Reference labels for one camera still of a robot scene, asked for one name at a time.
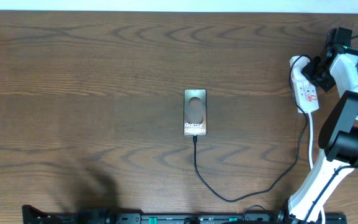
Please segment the black Galaxy smartphone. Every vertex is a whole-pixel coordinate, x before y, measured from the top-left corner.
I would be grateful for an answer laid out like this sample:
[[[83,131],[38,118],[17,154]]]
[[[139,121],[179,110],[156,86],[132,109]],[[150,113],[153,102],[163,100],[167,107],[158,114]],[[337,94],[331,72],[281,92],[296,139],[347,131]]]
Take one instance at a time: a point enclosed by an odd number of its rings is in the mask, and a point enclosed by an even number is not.
[[[183,134],[185,136],[207,135],[206,89],[184,90]]]

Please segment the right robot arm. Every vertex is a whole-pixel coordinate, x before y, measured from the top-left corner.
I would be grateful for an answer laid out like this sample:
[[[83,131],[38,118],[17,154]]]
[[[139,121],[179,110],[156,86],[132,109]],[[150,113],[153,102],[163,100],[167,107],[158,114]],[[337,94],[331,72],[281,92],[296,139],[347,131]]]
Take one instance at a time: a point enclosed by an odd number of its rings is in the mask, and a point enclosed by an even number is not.
[[[286,201],[280,223],[328,223],[323,205],[341,181],[358,169],[358,49],[351,45],[352,31],[329,31],[321,55],[290,59],[288,82],[299,113],[312,125],[318,109],[316,89],[336,87],[339,101],[318,137],[319,154],[301,187]]]

